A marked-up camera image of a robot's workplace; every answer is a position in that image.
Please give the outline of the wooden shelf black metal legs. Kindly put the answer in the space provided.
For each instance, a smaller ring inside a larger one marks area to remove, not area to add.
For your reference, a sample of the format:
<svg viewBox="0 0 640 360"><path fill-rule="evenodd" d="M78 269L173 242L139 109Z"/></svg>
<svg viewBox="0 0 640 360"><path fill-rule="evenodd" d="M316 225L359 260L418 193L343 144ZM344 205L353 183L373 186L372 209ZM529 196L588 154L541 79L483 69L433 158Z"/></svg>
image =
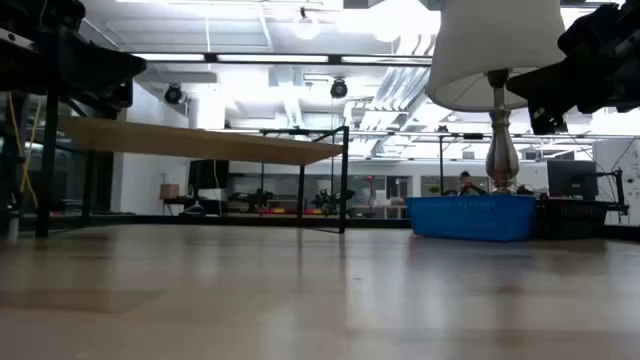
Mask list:
<svg viewBox="0 0 640 360"><path fill-rule="evenodd" d="M58 129L79 149L113 156L106 206L112 212L159 215L161 182L185 190L190 159L310 165L342 152L337 145L190 129L186 116L138 84L133 100L114 119L58 117Z"/></svg>

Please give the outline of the silver table lamp white shade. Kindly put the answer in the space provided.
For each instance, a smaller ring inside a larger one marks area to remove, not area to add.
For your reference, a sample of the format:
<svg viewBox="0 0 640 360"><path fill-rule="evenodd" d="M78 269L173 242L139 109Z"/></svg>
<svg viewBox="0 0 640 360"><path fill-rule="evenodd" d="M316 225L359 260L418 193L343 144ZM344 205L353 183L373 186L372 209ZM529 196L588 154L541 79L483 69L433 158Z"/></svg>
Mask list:
<svg viewBox="0 0 640 360"><path fill-rule="evenodd" d="M561 0L444 0L440 18L426 94L446 109L490 116L485 170L497 193L509 193L519 172L509 117L527 101L506 82L563 58Z"/></svg>

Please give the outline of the round pendant lamp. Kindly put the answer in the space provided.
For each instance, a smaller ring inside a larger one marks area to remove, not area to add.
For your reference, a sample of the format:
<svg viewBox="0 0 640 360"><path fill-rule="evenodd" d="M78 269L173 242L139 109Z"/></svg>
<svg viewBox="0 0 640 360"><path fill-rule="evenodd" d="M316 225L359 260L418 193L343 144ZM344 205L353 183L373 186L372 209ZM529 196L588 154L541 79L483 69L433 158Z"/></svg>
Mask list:
<svg viewBox="0 0 640 360"><path fill-rule="evenodd" d="M313 40L320 33L319 20L304 6L299 8L299 17L294 22L293 33L301 40Z"/></svg>

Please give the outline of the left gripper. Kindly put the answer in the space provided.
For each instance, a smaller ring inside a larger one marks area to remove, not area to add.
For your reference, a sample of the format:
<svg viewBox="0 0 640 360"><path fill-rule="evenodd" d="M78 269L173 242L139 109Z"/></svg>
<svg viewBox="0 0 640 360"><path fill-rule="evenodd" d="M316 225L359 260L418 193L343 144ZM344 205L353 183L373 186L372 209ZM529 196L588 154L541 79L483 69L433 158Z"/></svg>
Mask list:
<svg viewBox="0 0 640 360"><path fill-rule="evenodd" d="M34 40L0 27L0 91L44 94L112 108L133 104L133 78L145 59L107 49L78 33L40 32Z"/></svg>

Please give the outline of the person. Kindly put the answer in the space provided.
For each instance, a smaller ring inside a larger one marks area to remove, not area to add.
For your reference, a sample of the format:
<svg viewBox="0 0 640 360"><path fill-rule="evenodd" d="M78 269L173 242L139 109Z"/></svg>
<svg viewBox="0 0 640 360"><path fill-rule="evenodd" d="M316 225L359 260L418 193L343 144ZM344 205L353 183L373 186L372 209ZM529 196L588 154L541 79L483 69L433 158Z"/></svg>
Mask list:
<svg viewBox="0 0 640 360"><path fill-rule="evenodd" d="M470 196L470 195L487 195L487 191L478 187L472 176L468 171L463 171L460 173L460 181L461 181L461 189L458 193L459 196Z"/></svg>

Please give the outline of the white cabinet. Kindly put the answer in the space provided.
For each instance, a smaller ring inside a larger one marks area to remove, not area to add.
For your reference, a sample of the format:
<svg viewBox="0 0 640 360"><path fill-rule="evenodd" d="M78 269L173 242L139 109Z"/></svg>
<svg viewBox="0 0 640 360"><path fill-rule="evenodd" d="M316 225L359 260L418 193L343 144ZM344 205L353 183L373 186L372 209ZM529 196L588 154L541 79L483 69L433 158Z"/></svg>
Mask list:
<svg viewBox="0 0 640 360"><path fill-rule="evenodd" d="M606 225L640 226L640 139L602 140L593 144L593 156L599 171L622 170L627 215L610 211Z"/></svg>

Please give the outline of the black plastic basket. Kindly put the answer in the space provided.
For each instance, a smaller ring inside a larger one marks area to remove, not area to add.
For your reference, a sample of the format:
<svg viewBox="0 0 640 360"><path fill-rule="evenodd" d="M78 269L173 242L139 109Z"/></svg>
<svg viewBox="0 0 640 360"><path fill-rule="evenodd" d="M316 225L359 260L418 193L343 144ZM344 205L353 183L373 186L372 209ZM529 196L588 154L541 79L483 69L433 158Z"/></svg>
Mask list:
<svg viewBox="0 0 640 360"><path fill-rule="evenodd" d="M603 202L574 199L537 200L532 236L544 240L592 238L608 212Z"/></svg>

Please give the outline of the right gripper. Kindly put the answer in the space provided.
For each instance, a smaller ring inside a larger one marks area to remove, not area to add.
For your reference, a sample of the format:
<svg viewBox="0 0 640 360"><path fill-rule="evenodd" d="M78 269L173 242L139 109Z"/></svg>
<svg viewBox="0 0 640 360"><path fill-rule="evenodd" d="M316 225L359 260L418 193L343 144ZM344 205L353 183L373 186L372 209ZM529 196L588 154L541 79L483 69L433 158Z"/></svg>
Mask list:
<svg viewBox="0 0 640 360"><path fill-rule="evenodd" d="M526 100L534 134L566 132L565 114L572 108L592 114L640 106L640 47L622 57L579 51L510 78L506 88Z"/></svg>

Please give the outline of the black metal table frame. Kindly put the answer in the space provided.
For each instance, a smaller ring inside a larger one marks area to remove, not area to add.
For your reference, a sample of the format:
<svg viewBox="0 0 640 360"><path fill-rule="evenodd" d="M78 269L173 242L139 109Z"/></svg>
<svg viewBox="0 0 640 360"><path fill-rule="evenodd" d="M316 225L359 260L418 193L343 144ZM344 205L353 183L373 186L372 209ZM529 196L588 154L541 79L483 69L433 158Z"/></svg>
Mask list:
<svg viewBox="0 0 640 360"><path fill-rule="evenodd" d="M244 227L294 227L337 231L340 221L335 218L311 217L298 220L292 217L188 217L163 215L94 215L88 220L81 216L54 216L49 219L48 232L62 229L110 225L198 225ZM540 240L603 239L640 244L640 226L594 225L586 230L577 227L543 225L534 221L531 235Z"/></svg>

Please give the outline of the black computer monitor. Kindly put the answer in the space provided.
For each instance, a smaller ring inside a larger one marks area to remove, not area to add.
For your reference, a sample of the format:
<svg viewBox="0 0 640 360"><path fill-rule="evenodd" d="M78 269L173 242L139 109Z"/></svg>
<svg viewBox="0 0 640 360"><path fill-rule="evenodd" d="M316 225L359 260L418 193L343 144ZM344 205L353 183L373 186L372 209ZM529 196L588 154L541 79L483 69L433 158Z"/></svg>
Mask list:
<svg viewBox="0 0 640 360"><path fill-rule="evenodd" d="M190 162L188 184L197 189L225 189L229 178L228 160Z"/></svg>
<svg viewBox="0 0 640 360"><path fill-rule="evenodd" d="M551 197L579 197L595 200L598 196L597 167L593 161L549 160L548 190Z"/></svg>

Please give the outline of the long ceiling light fixture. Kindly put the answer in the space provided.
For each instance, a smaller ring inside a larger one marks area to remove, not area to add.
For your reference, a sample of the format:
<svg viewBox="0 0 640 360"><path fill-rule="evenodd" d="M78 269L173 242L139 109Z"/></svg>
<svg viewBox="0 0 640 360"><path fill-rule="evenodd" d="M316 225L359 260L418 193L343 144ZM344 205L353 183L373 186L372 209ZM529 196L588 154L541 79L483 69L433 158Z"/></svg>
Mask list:
<svg viewBox="0 0 640 360"><path fill-rule="evenodd" d="M429 67L431 56L293 53L134 53L151 63Z"/></svg>

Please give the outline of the blue plastic basket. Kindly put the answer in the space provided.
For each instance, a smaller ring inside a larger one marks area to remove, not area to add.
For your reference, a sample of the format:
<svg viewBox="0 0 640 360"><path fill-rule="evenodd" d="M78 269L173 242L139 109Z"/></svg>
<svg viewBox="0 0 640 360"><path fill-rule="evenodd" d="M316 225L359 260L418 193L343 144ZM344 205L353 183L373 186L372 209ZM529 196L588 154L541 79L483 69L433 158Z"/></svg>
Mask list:
<svg viewBox="0 0 640 360"><path fill-rule="evenodd" d="M509 194L413 197L406 205L416 235L513 242L530 238L536 198Z"/></svg>

